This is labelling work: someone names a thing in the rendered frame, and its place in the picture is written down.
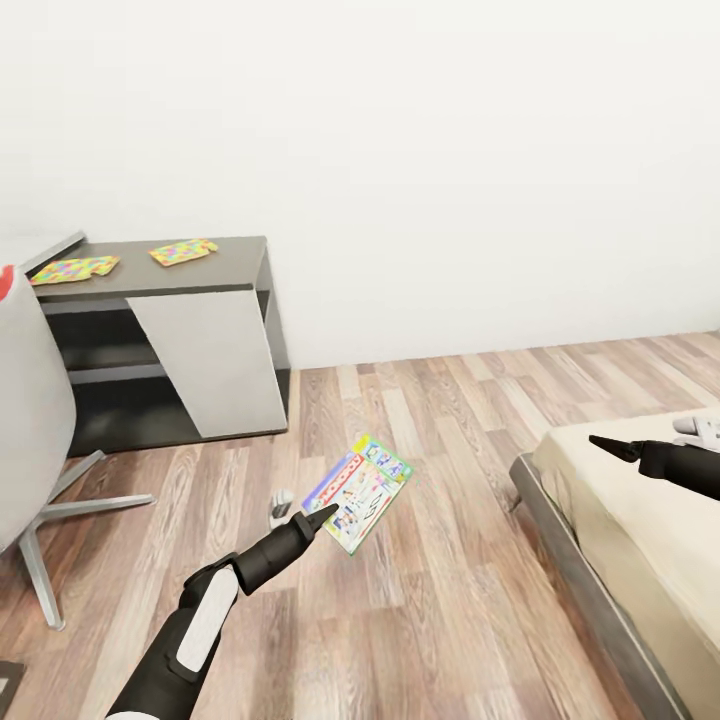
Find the jigsaw puzzle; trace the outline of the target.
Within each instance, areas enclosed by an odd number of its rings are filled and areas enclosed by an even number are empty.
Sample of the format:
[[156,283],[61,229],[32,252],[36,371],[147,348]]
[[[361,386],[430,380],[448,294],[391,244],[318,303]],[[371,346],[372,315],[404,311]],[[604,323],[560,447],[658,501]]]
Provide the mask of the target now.
[[105,258],[82,258],[62,260],[48,264],[29,282],[32,285],[57,283],[62,281],[84,280],[93,274],[105,276],[120,260],[119,256]]
[[188,258],[204,256],[210,250],[216,250],[216,248],[218,246],[208,240],[188,240],[188,242],[180,242],[172,246],[150,250],[148,254],[154,256],[160,264],[172,266],[178,264],[178,262],[188,260]]

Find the board game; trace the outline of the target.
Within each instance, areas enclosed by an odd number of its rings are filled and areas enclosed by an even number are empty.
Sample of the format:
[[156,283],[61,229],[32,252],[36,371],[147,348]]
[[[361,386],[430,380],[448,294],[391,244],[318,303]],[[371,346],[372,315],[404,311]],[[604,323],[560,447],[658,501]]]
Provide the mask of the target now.
[[414,467],[365,433],[301,505],[315,513],[337,503],[321,527],[354,555],[413,475]]

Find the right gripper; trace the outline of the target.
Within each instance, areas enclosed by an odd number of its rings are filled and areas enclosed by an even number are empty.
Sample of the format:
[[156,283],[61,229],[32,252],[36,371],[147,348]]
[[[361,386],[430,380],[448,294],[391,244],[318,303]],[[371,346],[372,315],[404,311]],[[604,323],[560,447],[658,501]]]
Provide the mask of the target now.
[[588,441],[627,463],[640,459],[639,473],[664,479],[720,501],[720,453],[657,440],[623,442],[589,435]]

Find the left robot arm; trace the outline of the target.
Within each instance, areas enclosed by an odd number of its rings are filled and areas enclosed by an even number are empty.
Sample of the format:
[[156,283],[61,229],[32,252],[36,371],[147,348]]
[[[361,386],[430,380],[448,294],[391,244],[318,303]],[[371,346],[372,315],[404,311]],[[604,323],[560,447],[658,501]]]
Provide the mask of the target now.
[[104,720],[189,720],[241,588],[251,596],[303,556],[333,503],[288,519],[294,494],[278,490],[268,502],[268,534],[244,553],[229,553],[184,583],[171,613]]

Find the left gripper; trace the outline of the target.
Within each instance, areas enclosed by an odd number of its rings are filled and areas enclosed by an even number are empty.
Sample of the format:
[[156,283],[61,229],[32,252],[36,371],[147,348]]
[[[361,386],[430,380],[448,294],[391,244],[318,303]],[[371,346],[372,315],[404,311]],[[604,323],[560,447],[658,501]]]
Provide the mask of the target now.
[[303,556],[321,525],[338,510],[339,505],[333,503],[306,517],[298,511],[287,524],[257,543],[269,563],[272,578]]

